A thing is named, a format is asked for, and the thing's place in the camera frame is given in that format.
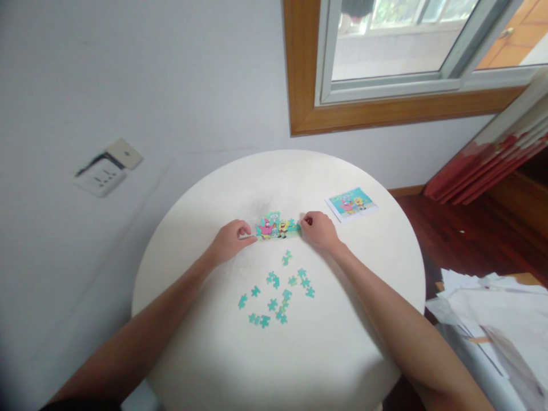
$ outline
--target forearm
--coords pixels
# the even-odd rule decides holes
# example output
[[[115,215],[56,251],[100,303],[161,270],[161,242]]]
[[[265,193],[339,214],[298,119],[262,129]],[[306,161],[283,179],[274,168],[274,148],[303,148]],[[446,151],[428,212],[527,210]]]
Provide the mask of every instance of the forearm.
[[[199,260],[137,314],[69,379],[51,399],[116,399],[122,402],[148,375],[170,337],[215,268]]]
[[[432,390],[459,400],[469,398],[471,404],[482,404],[487,407],[483,409],[489,409],[489,402],[468,370],[420,312],[343,243],[334,247],[331,254],[353,284],[388,353],[418,387],[419,394],[424,389]],[[427,405],[428,398],[421,397]]]

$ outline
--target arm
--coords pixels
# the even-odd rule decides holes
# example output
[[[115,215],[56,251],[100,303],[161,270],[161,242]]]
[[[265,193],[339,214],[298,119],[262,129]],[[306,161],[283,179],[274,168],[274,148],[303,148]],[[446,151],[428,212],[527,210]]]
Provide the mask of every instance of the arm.
[[[356,290],[381,341],[427,410],[493,410],[468,370],[437,330],[339,240],[319,211],[301,222],[305,237],[327,251]]]
[[[103,344],[50,400],[73,398],[122,402],[148,375],[177,330],[207,276],[257,241],[249,225],[225,225],[188,271]]]

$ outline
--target person's left hand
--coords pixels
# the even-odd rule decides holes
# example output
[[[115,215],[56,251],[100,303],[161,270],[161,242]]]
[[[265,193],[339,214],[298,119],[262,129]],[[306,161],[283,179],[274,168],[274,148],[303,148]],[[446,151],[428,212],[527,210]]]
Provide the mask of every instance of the person's left hand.
[[[219,265],[226,263],[248,245],[257,241],[256,236],[240,239],[240,236],[251,235],[251,227],[243,220],[234,220],[219,230],[203,258],[209,263]]]

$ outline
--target wall socket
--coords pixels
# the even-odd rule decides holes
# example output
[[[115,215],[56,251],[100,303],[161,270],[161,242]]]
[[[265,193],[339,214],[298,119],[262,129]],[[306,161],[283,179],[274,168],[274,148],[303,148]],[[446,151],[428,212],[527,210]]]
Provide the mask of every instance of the wall socket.
[[[123,170],[110,160],[103,158],[77,174],[72,181],[96,197],[105,197],[124,178],[126,173]]]
[[[128,170],[133,170],[143,160],[143,156],[123,138],[119,138],[108,146],[106,152]]]

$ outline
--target wooden baseboard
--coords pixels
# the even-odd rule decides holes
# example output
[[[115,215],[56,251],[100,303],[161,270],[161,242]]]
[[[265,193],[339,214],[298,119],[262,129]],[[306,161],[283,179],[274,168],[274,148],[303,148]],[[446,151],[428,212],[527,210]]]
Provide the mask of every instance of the wooden baseboard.
[[[424,184],[420,186],[392,188],[391,190],[388,190],[388,192],[392,194],[393,197],[404,197],[406,195],[420,194],[423,188]]]

